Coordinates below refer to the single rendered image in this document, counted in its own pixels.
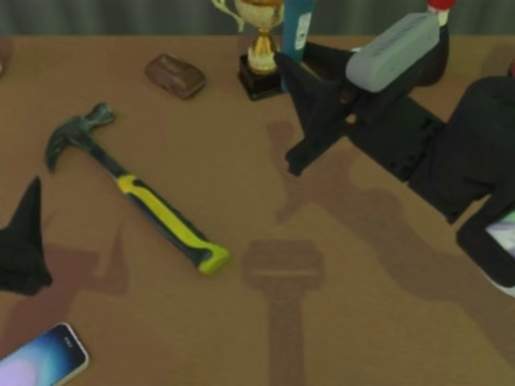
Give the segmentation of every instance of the hammer handle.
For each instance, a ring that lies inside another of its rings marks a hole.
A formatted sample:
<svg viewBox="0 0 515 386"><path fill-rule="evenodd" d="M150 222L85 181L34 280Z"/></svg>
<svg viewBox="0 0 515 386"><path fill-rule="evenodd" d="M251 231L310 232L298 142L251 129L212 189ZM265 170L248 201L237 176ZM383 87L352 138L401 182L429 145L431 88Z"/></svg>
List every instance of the hammer handle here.
<svg viewBox="0 0 515 386"><path fill-rule="evenodd" d="M230 258L229 251L213 244L183 215L134 175L117 178L120 190L204 275L215 273Z"/></svg>

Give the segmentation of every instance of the trophy handle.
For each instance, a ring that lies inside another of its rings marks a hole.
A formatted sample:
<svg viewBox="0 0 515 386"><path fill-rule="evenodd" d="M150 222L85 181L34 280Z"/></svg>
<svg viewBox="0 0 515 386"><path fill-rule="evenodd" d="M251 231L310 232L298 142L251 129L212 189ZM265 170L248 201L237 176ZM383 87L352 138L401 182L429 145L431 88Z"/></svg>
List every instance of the trophy handle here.
<svg viewBox="0 0 515 386"><path fill-rule="evenodd" d="M230 14L231 16L233 16L234 20L236 20L236 23L238 25L238 32L242 32L243 31L243 27L245 26L245 20L243 20L243 18L241 18L240 15L235 14L234 12L232 12L225 5L225 0L211 0L211 2L212 2L212 4L216 8L218 8L219 10L224 12L225 14Z"/></svg>

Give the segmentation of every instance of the smartphone screen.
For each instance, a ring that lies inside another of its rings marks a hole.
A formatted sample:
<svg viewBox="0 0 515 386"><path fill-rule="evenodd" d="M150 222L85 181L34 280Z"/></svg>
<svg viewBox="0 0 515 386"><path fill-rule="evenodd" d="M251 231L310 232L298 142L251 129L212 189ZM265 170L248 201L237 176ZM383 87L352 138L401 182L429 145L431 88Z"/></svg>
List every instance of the smartphone screen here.
<svg viewBox="0 0 515 386"><path fill-rule="evenodd" d="M61 323L0 361L0 386L63 384L88 362L72 328Z"/></svg>
<svg viewBox="0 0 515 386"><path fill-rule="evenodd" d="M515 211L486 228L491 237L515 258Z"/></svg>

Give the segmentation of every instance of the trophy base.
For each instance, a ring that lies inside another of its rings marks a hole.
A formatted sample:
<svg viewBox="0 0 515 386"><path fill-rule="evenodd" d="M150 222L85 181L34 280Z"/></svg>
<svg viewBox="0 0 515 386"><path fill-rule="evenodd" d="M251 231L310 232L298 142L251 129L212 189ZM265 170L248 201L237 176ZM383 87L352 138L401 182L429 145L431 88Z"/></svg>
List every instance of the trophy base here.
<svg viewBox="0 0 515 386"><path fill-rule="evenodd" d="M240 56L238 78L250 100L259 101L282 93L281 75L279 71L268 75L258 75L249 67L248 56Z"/></svg>

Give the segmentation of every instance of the wooden table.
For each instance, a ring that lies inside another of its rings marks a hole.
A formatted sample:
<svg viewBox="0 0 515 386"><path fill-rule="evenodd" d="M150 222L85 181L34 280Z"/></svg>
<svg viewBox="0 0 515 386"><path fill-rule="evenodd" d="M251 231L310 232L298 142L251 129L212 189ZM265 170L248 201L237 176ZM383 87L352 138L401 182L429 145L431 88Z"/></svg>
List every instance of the wooden table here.
<svg viewBox="0 0 515 386"><path fill-rule="evenodd" d="M313 38L342 48L368 40ZM236 78L245 44L14 38L0 78L0 215L5 224L41 176L55 284L34 298L0 294L0 355L67 321L92 357L76 386L512 384L515 301L456 246L463 221L447 225L345 140L302 178L288 175L299 123L286 95L247 100ZM443 119L473 80L504 74L515 55L514 37L451 44L443 81L414 92ZM197 98L146 80L144 66L164 51L205 71ZM215 277L199 277L79 150L45 171L52 130L101 101L117 120L95 138L232 251ZM300 284L255 274L285 257L317 274Z"/></svg>

